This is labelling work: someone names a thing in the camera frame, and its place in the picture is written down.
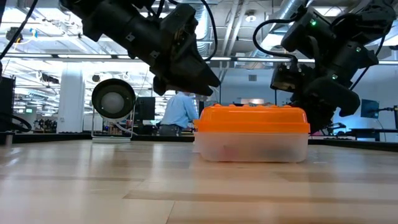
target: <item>man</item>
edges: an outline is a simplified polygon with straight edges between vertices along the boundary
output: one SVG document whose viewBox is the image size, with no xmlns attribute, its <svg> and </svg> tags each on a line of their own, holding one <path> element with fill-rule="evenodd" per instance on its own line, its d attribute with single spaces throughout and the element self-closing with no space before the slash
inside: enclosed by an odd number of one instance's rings
<svg viewBox="0 0 398 224">
<path fill-rule="evenodd" d="M 181 136 L 182 129 L 187 128 L 190 121 L 198 119 L 198 113 L 189 95 L 176 91 L 176 95 L 169 99 L 160 122 L 161 136 Z"/>
</svg>

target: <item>orange lid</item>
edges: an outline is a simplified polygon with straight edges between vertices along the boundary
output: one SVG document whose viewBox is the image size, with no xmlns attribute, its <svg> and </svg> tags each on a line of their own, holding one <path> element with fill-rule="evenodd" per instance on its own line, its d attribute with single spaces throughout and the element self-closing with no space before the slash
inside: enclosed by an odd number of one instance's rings
<svg viewBox="0 0 398 224">
<path fill-rule="evenodd" d="M 198 132 L 222 133 L 309 133 L 305 112 L 291 106 L 206 107 L 195 120 Z"/>
</svg>

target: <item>light blue shirt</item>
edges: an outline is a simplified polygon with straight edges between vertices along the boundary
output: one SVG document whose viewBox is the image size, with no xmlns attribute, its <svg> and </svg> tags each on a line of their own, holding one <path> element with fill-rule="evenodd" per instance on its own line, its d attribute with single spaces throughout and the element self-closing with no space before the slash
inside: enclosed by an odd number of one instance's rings
<svg viewBox="0 0 398 224">
<path fill-rule="evenodd" d="M 198 119 L 198 113 L 192 99 L 183 92 L 171 97 L 167 102 L 161 124 L 175 124 L 181 128 L 188 127 L 188 122 Z"/>
</svg>

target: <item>wooden tabletop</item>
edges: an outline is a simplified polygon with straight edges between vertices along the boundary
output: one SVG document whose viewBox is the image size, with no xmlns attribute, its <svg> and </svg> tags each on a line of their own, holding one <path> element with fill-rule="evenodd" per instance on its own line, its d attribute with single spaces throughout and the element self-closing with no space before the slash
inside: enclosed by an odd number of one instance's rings
<svg viewBox="0 0 398 224">
<path fill-rule="evenodd" d="M 0 223 L 398 223 L 398 154 L 310 146 L 305 162 L 206 162 L 192 143 L 0 148 Z"/>
</svg>

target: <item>plastic container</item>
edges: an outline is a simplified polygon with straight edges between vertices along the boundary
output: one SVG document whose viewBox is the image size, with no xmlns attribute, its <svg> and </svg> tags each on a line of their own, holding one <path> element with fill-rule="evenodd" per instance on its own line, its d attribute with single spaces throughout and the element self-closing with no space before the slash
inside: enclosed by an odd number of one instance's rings
<svg viewBox="0 0 398 224">
<path fill-rule="evenodd" d="M 291 106 L 221 106 L 195 121 L 195 151 L 208 161 L 301 162 L 308 153 L 310 125 Z"/>
</svg>

